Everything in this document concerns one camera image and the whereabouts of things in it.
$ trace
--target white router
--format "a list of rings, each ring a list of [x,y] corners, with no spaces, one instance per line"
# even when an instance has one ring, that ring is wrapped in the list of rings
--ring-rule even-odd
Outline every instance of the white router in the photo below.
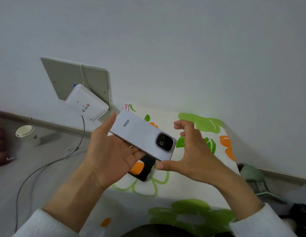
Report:
[[[97,120],[109,109],[106,103],[82,84],[74,87],[65,103],[80,113],[84,118],[91,121]]]

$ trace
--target person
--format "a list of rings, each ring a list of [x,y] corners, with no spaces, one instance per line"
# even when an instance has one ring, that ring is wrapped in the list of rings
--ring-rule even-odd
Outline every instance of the person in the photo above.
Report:
[[[117,136],[108,136],[115,119],[113,112],[93,131],[82,164],[43,209],[33,213],[15,237],[79,236],[103,192],[144,156],[138,148],[130,148]],[[183,130],[180,135],[185,136],[184,156],[179,161],[159,162],[158,170],[175,171],[217,188],[235,214],[236,222],[230,224],[230,229],[237,237],[296,236],[267,203],[260,201],[240,175],[212,154],[192,122],[178,120],[174,128]]]

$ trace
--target white sleeve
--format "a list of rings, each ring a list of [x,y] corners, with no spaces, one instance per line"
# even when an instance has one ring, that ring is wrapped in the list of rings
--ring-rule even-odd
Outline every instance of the white sleeve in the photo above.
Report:
[[[43,210],[36,210],[13,236],[79,237],[79,234],[57,221]]]
[[[296,237],[267,203],[254,215],[231,223],[230,228],[236,237]]]

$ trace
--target forearm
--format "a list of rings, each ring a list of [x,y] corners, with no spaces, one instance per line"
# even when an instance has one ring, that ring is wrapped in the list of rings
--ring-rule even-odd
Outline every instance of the forearm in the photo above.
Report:
[[[83,163],[59,188],[43,210],[79,233],[103,191],[94,173]]]
[[[213,185],[223,195],[237,221],[246,219],[264,207],[246,181],[230,169],[218,176]]]

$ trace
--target paper cup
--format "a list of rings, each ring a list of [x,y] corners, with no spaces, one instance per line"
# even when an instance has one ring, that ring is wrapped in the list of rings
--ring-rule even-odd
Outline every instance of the paper cup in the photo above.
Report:
[[[24,125],[16,131],[16,136],[30,146],[37,146],[41,143],[41,138],[38,137],[32,125]]]

